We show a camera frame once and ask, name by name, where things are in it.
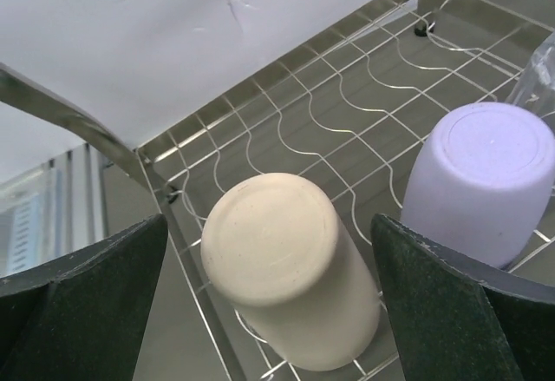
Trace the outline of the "beige plastic cup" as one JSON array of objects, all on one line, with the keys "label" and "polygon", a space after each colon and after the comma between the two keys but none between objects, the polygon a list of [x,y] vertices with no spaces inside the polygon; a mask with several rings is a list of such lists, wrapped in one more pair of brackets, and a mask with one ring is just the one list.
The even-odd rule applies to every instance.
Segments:
[{"label": "beige plastic cup", "polygon": [[343,367],[376,334],[376,282],[327,194],[304,177],[258,174],[225,192],[200,256],[214,289],[296,367]]}]

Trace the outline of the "clear glass cup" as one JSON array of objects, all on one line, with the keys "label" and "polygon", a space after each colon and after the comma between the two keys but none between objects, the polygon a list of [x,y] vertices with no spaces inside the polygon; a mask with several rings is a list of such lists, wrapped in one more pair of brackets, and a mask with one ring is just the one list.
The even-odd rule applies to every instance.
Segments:
[{"label": "clear glass cup", "polygon": [[506,102],[545,118],[554,115],[554,34],[532,56]]}]

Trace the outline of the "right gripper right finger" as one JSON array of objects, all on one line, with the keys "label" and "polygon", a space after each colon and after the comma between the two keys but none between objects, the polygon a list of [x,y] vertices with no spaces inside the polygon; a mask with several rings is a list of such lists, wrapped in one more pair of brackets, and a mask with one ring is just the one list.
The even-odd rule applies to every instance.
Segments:
[{"label": "right gripper right finger", "polygon": [[552,380],[554,288],[377,213],[370,239],[407,380]]}]

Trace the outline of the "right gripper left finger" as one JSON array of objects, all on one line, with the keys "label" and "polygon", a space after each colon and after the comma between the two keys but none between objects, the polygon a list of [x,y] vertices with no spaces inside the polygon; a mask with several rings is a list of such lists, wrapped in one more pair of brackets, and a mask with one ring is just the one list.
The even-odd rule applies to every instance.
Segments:
[{"label": "right gripper left finger", "polygon": [[1,279],[3,380],[130,380],[167,249],[160,213]]}]

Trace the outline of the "lavender plastic cup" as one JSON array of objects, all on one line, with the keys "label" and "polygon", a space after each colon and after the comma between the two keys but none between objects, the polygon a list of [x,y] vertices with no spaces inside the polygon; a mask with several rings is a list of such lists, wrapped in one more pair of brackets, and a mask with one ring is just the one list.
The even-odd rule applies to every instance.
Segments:
[{"label": "lavender plastic cup", "polygon": [[466,256],[504,268],[524,250],[552,197],[554,133],[501,102],[447,113],[408,179],[401,223]]}]

